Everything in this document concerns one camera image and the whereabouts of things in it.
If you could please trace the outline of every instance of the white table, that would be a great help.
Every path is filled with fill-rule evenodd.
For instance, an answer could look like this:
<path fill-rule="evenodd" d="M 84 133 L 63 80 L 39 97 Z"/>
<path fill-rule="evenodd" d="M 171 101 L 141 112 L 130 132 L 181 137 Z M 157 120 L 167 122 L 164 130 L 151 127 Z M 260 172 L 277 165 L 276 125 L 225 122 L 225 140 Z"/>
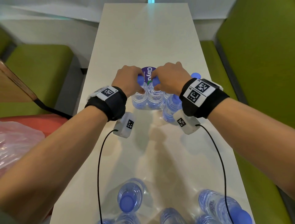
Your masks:
<path fill-rule="evenodd" d="M 123 65 L 158 67 L 177 61 L 190 74 L 198 72 L 210 79 L 187 4 L 105 4 L 78 111 L 91 92 L 111 84 Z M 131 136 L 123 139 L 111 134 L 102 152 L 103 217 L 111 216 L 119 186 L 139 177 L 153 198 L 153 208 L 142 206 L 138 211 L 141 224 L 159 223 L 159 213 L 166 207 L 174 207 L 192 223 L 201 214 L 198 191 L 224 191 L 221 163 L 209 136 L 202 129 L 185 135 L 178 126 L 165 122 L 161 111 L 134 109 L 130 98 L 126 111 L 137 117 Z M 233 150 L 208 120 L 201 119 L 201 123 L 220 150 L 228 195 L 252 215 Z M 93 152 L 55 204 L 51 224 L 95 224 L 99 220 L 98 157 L 114 124 L 107 123 Z"/>

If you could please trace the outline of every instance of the plastic water bottle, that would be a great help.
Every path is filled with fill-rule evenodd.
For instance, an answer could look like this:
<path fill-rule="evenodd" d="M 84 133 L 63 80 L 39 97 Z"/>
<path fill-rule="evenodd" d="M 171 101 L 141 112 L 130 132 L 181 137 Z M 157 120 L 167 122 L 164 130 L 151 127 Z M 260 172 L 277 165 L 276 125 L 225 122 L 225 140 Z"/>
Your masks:
<path fill-rule="evenodd" d="M 114 224 L 114 219 L 102 219 L 102 224 Z"/>
<path fill-rule="evenodd" d="M 160 83 L 158 77 L 153 78 L 153 81 L 147 87 L 147 104 L 152 109 L 157 109 L 161 106 L 164 92 L 155 91 L 154 87 Z"/>
<path fill-rule="evenodd" d="M 124 183 L 118 193 L 117 201 L 124 213 L 136 212 L 142 203 L 145 184 L 137 178 L 131 178 Z"/>
<path fill-rule="evenodd" d="M 197 218 L 196 224 L 220 224 L 220 222 L 214 220 L 209 215 L 201 215 L 199 218 Z"/>
<path fill-rule="evenodd" d="M 197 78 L 197 79 L 201 79 L 201 75 L 199 73 L 196 73 L 194 72 L 192 75 L 191 75 L 192 78 Z"/>
<path fill-rule="evenodd" d="M 167 101 L 167 99 L 169 98 L 169 96 L 171 96 L 171 95 L 173 95 L 173 94 L 169 94 L 169 93 L 166 93 L 166 92 L 164 92 L 164 98 L 163 98 L 163 105 L 165 105 L 166 104 L 166 101 Z"/>
<path fill-rule="evenodd" d="M 182 108 L 182 102 L 179 96 L 172 94 L 167 99 L 163 110 L 163 119 L 167 122 L 174 122 L 173 114 Z"/>
<path fill-rule="evenodd" d="M 140 224 L 135 213 L 121 213 L 115 224 Z"/>
<path fill-rule="evenodd" d="M 252 224 L 251 216 L 235 199 L 228 196 L 226 199 L 234 224 Z M 200 208 L 216 221 L 223 224 L 232 223 L 226 209 L 224 195 L 208 189 L 203 190 L 199 194 L 199 204 Z"/>
<path fill-rule="evenodd" d="M 142 75 L 139 75 L 137 77 L 137 82 L 138 84 L 145 90 L 144 94 L 140 94 L 140 93 L 136 93 L 134 94 L 131 98 L 132 98 L 132 104 L 135 108 L 137 109 L 141 109 L 144 108 L 145 105 L 147 104 L 148 98 L 148 85 L 145 82 L 145 78 Z"/>
<path fill-rule="evenodd" d="M 165 208 L 160 216 L 160 224 L 186 224 L 186 222 L 177 210 Z"/>

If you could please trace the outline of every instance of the circular sticker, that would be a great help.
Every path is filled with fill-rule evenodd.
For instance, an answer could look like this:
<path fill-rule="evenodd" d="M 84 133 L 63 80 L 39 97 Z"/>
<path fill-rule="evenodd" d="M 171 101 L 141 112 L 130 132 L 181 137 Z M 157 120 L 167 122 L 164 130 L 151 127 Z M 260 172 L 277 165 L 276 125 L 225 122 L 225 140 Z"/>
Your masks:
<path fill-rule="evenodd" d="M 152 72 L 155 69 L 156 68 L 154 67 L 144 67 L 141 69 L 143 71 L 143 75 L 145 76 L 145 82 L 147 83 L 147 85 L 149 85 L 149 83 L 152 81 L 151 76 L 152 76 Z"/>

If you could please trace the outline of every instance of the pink plastic bag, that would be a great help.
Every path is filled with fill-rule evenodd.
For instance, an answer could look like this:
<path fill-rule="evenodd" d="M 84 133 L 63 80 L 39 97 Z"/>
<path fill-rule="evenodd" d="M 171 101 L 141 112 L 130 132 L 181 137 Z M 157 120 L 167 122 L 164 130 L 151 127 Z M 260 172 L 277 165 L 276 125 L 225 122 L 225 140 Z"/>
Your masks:
<path fill-rule="evenodd" d="M 45 138 L 43 132 L 14 121 L 0 121 L 0 177 Z"/>

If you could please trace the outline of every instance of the green upholstery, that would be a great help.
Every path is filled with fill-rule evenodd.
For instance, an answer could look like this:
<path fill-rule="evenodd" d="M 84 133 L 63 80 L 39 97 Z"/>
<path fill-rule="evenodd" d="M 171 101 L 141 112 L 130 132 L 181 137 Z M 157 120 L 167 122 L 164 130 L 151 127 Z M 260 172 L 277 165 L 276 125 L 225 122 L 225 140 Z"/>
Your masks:
<path fill-rule="evenodd" d="M 237 99 L 213 41 L 201 41 L 212 81 Z M 239 171 L 256 224 L 291 224 L 277 187 L 260 170 L 235 153 Z"/>
<path fill-rule="evenodd" d="M 217 37 L 249 105 L 295 128 L 295 1 L 237 0 Z"/>
<path fill-rule="evenodd" d="M 73 58 L 64 45 L 18 46 L 6 65 L 49 107 L 54 107 Z M 34 102 L 0 103 L 0 117 L 47 113 Z"/>
<path fill-rule="evenodd" d="M 4 50 L 8 47 L 8 45 L 12 42 L 11 38 L 8 34 L 0 28 L 0 55 L 4 52 Z"/>

